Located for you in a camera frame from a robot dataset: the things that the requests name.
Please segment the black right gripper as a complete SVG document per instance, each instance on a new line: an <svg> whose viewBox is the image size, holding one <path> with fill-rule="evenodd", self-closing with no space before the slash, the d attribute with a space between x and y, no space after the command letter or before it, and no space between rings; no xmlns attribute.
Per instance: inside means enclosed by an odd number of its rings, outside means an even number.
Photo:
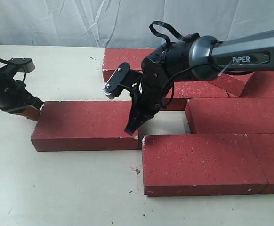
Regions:
<svg viewBox="0 0 274 226"><path fill-rule="evenodd" d="M133 92L129 119L124 129L127 134L133 135L139 127L152 119L162 109L161 95L162 98L165 98L170 90L170 85L167 85L162 91L166 81L163 81L162 84L149 85L146 77L141 78L137 89Z"/></svg>

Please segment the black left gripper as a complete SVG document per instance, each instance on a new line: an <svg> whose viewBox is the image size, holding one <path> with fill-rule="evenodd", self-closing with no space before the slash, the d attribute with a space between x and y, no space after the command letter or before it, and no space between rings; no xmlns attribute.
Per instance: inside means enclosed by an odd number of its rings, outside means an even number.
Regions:
<svg viewBox="0 0 274 226"><path fill-rule="evenodd" d="M14 80L18 70L11 65L0 68L0 109L37 121L43 101L26 90L24 79Z"/></svg>

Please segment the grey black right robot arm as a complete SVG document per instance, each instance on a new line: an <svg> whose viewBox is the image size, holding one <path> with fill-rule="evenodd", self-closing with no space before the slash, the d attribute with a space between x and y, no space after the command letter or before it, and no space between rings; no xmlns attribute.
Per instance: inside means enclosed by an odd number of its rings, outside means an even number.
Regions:
<svg viewBox="0 0 274 226"><path fill-rule="evenodd" d="M152 22L149 29L165 42L141 62L143 74L131 92L128 134L167 107L164 98L176 81L213 81L222 73L274 71L274 30L219 41L198 33L183 36L162 21Z"/></svg>

